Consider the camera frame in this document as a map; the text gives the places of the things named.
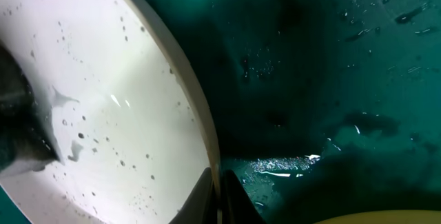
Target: white ceramic surface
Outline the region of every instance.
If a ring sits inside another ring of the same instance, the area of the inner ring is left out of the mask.
[[[167,223],[207,150],[217,172],[202,90],[144,0],[0,0],[0,40],[52,113],[63,159],[1,182],[33,223]]]

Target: white bowl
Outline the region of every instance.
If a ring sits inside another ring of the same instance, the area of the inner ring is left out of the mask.
[[[33,223],[167,223],[210,163],[218,187],[208,104],[144,0],[0,0],[0,40],[62,158],[1,182]]]

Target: gray smudge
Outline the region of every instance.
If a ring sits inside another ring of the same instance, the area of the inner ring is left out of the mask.
[[[80,157],[80,152],[83,149],[83,146],[80,145],[80,143],[76,141],[72,141],[72,144],[70,146],[70,150],[72,151],[72,156],[68,156],[68,159],[74,162],[78,162]]]
[[[79,103],[80,101],[73,99],[72,97],[61,94],[54,86],[52,86],[55,92],[54,99],[52,100],[52,107],[63,107],[67,102],[73,101]]]

